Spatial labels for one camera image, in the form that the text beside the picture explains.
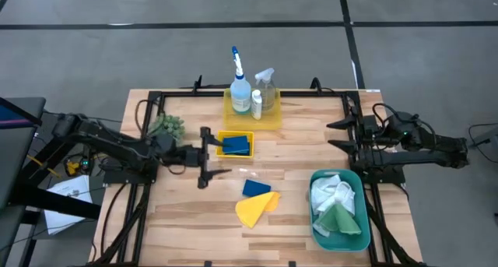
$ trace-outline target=white paper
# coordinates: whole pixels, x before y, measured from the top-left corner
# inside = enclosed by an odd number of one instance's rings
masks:
[[[88,176],[83,175],[80,177],[73,178],[68,181],[60,182],[50,189],[50,192],[54,192],[59,195],[68,196],[72,198],[77,198],[78,200],[84,202],[92,202],[92,197],[89,191],[89,179]],[[70,216],[63,213],[57,213],[49,210],[44,210],[45,219],[47,221],[48,234],[57,234],[60,231],[72,226],[73,224],[83,220],[80,216]]]

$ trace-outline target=bottle label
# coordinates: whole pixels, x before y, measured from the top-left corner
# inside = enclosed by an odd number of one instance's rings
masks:
[[[251,107],[251,99],[247,98],[244,100],[239,100],[232,98],[232,107],[237,112],[245,112]]]
[[[261,104],[257,104],[255,101],[252,101],[251,113],[252,117],[259,120],[261,118]]]

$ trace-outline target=teal basket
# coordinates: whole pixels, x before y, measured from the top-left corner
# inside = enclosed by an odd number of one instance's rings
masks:
[[[310,179],[310,200],[311,200],[311,184],[313,181],[321,177],[331,177],[338,174],[341,181],[349,183],[351,189],[355,192],[355,216],[353,219],[361,229],[360,235],[348,235],[340,232],[331,232],[329,237],[320,235],[313,229],[311,224],[317,220],[318,216],[313,215],[310,203],[310,227],[314,240],[320,247],[327,251],[362,251],[370,243],[370,227],[368,222],[368,214],[366,213],[365,195],[363,194],[363,184],[358,175],[351,170],[318,170]]]

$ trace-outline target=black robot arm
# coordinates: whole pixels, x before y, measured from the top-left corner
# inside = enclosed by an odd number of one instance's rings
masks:
[[[83,143],[99,153],[107,154],[118,161],[128,173],[135,175],[145,175],[147,169],[158,164],[166,167],[200,167],[198,187],[205,188],[215,174],[230,171],[207,169],[208,145],[222,145],[207,127],[201,127],[201,148],[191,145],[177,147],[174,138],[167,133],[136,139],[109,129],[99,121],[91,121],[82,114],[59,115],[52,133],[62,141]]]
[[[382,119],[375,111],[376,106],[385,106],[393,114]],[[364,181],[403,183],[405,178],[400,173],[407,164],[435,163],[453,168],[468,165],[466,139],[437,135],[430,125],[420,120],[419,115],[398,112],[385,104],[375,104],[373,112],[375,115],[359,116],[352,107],[344,120],[327,125],[329,128],[355,130],[353,141],[328,142],[356,157],[351,168]],[[396,145],[407,151],[384,151]]]

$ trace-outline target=yellow cloth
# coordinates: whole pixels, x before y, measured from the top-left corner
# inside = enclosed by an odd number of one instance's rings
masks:
[[[252,228],[263,212],[273,212],[279,204],[280,194],[268,192],[237,202],[235,213],[243,225]]]

